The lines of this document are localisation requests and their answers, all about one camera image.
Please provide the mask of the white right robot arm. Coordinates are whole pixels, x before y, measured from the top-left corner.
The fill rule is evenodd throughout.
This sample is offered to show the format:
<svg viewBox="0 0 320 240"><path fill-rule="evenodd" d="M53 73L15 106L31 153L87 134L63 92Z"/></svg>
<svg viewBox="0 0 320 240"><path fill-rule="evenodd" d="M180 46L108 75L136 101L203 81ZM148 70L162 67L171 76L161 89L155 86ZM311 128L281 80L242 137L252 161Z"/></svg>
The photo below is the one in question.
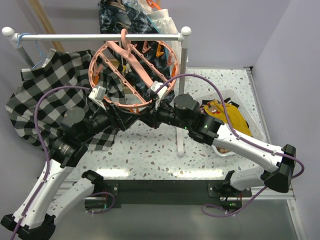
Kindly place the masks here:
<svg viewBox="0 0 320 240"><path fill-rule="evenodd" d="M140 112L140 120L155 129L164 123L187 130L198 143L228 149L254 162L254 168L227 173L222 184L227 196L261 186L279 193L289 191L295 168L293 146L274 146L242 134L222 120L202 114L199 102L188 94L178 95L173 106L165 101L149 105Z"/></svg>

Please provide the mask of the pink round clip hanger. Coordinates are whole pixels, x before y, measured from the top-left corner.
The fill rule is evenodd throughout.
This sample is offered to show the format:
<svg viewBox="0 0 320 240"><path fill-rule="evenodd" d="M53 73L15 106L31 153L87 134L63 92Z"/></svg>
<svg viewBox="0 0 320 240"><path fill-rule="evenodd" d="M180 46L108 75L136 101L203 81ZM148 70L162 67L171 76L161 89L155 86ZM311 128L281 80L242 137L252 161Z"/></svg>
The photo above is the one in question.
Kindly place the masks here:
<svg viewBox="0 0 320 240"><path fill-rule="evenodd" d="M151 90L159 104L174 91L176 82L169 79L180 73L180 58L165 40L177 41L179 37L129 34L125 28L111 34L90 61L89 98L102 108L114 104L138 113L152 103Z"/></svg>

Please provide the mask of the yellow sock with pattern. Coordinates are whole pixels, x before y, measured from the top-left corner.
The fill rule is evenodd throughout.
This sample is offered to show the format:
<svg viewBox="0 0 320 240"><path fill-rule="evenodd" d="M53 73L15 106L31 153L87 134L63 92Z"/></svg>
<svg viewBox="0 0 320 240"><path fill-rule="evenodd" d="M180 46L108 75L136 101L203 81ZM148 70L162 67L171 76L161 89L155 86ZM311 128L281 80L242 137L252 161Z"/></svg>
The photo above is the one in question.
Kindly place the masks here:
<svg viewBox="0 0 320 240"><path fill-rule="evenodd" d="M227 109L227 114L231 122L231 125L235 130L252 137L252 133L249 129L247 121L238 110L239 105L228 100L230 99L225 99L224 103ZM200 111L202 114L215 117L219 120L222 120L226 124L228 123L224 107L218 99L202 100L200 105Z"/></svg>

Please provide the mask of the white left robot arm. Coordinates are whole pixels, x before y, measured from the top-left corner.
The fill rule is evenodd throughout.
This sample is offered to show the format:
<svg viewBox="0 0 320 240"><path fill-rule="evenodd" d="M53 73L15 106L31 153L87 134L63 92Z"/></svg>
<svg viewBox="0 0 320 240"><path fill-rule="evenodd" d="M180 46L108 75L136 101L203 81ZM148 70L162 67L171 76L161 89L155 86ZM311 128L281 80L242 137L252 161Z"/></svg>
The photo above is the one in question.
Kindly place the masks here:
<svg viewBox="0 0 320 240"><path fill-rule="evenodd" d="M66 212L83 198L99 196L104 190L104 178L87 170L71 189L54 199L61 184L87 152L85 143L108 127L125 131L139 118L139 113L133 110L112 105L92 118L86 117L80 107L69 109L60 124L63 134L51 149L44 148L45 165L36 184L23 204L2 218L1 225L22 240L50 239Z"/></svg>

